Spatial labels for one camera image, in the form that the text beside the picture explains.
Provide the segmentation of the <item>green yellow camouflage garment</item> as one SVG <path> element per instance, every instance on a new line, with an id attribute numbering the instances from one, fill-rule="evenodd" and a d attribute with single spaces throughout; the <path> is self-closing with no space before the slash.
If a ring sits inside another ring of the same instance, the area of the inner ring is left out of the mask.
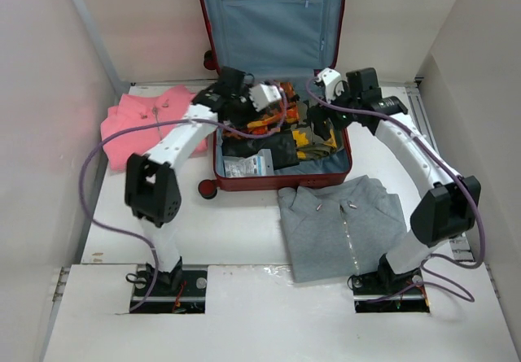
<path id="1" fill-rule="evenodd" d="M 299 161 L 314 161 L 335 154 L 342 145 L 338 142 L 337 135 L 329 122 L 326 128 L 330 130 L 327 139 L 322 138 L 313 131 L 313 126 L 308 118 L 309 101 L 296 103 L 299 119 L 290 125 L 291 134 L 296 143 L 296 156 Z"/>

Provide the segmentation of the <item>orange camouflage garment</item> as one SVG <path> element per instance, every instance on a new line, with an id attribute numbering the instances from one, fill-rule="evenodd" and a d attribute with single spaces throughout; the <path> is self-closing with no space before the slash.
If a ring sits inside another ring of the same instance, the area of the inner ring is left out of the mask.
<path id="1" fill-rule="evenodd" d="M 240 133 L 259 137 L 279 132 L 284 125 L 295 123 L 299 119 L 296 103 L 300 100 L 300 97 L 290 81 L 258 84 L 276 85 L 282 99 L 279 102 L 272 103 L 266 109 L 258 111 L 260 115 L 245 127 L 237 128 L 227 122 L 225 124 Z"/>

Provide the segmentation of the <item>black leather pouch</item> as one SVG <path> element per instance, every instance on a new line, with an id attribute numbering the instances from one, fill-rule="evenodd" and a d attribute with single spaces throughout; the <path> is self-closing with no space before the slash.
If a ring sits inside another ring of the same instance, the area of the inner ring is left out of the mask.
<path id="1" fill-rule="evenodd" d="M 247 139 L 226 137 L 222 140 L 224 156 L 247 158 L 260 150 L 270 150 L 274 170 L 289 168 L 300 163 L 296 141 L 291 132 L 276 133 L 266 138 Z"/>

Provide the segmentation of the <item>white wet wipes packet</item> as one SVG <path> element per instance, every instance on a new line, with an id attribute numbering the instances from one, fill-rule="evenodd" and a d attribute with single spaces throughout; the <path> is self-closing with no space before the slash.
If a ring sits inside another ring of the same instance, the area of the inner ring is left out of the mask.
<path id="1" fill-rule="evenodd" d="M 224 156 L 225 176 L 228 178 L 267 177 L 274 175 L 272 152 L 261 149 L 246 158 Z"/>

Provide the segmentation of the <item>red suitcase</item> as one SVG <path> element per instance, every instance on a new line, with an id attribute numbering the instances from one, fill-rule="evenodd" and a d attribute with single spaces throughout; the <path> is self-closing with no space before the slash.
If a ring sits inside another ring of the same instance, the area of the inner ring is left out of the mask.
<path id="1" fill-rule="evenodd" d="M 199 0 L 210 41 L 204 66 L 221 72 L 231 67 L 256 80 L 290 81 L 307 99 L 305 82 L 325 67 L 336 65 L 345 0 Z M 199 183 L 199 194 L 215 198 L 218 190 L 278 190 L 282 187 L 322 188 L 344 181 L 352 168 L 348 134 L 333 135 L 339 150 L 315 161 L 301 161 L 273 176 L 227 177 L 221 140 L 213 135 L 214 179 Z"/>

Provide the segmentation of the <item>pink zip hoodie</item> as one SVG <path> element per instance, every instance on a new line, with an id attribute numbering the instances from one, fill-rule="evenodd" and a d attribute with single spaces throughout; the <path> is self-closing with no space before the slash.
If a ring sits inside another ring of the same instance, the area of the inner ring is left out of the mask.
<path id="1" fill-rule="evenodd" d="M 176 85 L 154 97 L 123 94 L 119 104 L 108 109 L 107 118 L 100 125 L 102 139 L 126 129 L 148 125 L 153 127 L 134 130 L 107 142 L 103 150 L 108 158 L 109 168 L 113 172 L 123 172 L 131 155 L 155 155 L 154 146 L 158 146 L 161 152 L 179 148 L 193 135 L 196 128 L 201 129 L 197 136 L 200 142 L 192 149 L 192 153 L 195 155 L 205 152 L 208 149 L 206 137 L 214 130 L 212 125 L 166 124 L 185 119 L 194 97 L 195 94 L 183 85 Z"/>

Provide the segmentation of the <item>grey zip hoodie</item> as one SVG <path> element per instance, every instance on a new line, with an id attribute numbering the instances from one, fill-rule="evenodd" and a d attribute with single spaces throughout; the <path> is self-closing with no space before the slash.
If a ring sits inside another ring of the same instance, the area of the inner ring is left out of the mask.
<path id="1" fill-rule="evenodd" d="M 407 233 L 399 196 L 367 175 L 322 189 L 280 189 L 278 205 L 297 283 L 372 273 Z"/>

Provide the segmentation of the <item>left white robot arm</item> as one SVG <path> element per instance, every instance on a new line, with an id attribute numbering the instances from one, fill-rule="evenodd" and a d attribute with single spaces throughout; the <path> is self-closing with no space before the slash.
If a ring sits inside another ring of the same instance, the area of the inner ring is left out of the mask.
<path id="1" fill-rule="evenodd" d="M 242 135 L 272 102 L 282 100 L 276 85 L 248 84 L 246 73 L 224 67 L 217 81 L 199 91 L 179 118 L 168 121 L 169 132 L 126 165 L 125 204 L 139 219 L 151 248 L 152 263 L 139 278 L 153 295 L 172 295 L 182 285 L 182 257 L 170 222 L 182 205 L 177 173 L 196 147 L 219 128 Z"/>

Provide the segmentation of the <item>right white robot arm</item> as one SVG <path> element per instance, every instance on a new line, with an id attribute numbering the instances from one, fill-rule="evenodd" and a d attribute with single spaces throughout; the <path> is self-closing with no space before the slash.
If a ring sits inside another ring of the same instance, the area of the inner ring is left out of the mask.
<path id="1" fill-rule="evenodd" d="M 478 268 L 486 250 L 485 227 L 478 208 L 479 180 L 464 177 L 438 156 L 405 104 L 396 96 L 383 96 L 375 69 L 341 75 L 333 68 L 324 68 L 306 85 L 316 85 L 323 92 L 321 96 L 308 92 L 318 104 L 313 122 L 330 120 L 339 129 L 352 123 L 367 128 L 394 154 L 421 198 L 409 219 L 409 232 L 379 261 L 379 287 L 396 291 L 426 260 L 436 256 L 440 244 L 473 227 L 479 233 L 479 254 L 473 265 Z"/>

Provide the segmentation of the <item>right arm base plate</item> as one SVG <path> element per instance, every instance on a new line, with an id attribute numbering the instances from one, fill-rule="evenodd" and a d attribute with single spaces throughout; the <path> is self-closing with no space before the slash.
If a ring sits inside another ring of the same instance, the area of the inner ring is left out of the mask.
<path id="1" fill-rule="evenodd" d="M 353 293 L 355 313 L 429 313 L 427 292 L 419 273 L 406 275 L 388 285 L 377 273 L 351 276 L 347 286 Z"/>

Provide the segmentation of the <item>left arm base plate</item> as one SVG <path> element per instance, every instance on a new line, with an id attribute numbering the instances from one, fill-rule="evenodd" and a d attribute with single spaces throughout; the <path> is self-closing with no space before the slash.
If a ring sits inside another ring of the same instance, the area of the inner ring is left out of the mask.
<path id="1" fill-rule="evenodd" d="M 182 270 L 182 281 L 179 287 L 168 290 L 168 287 L 157 281 L 151 295 L 144 303 L 143 298 L 151 281 L 148 270 L 138 267 L 136 273 L 128 273 L 126 281 L 133 286 L 129 303 L 131 314 L 204 314 L 208 269 L 188 266 Z"/>

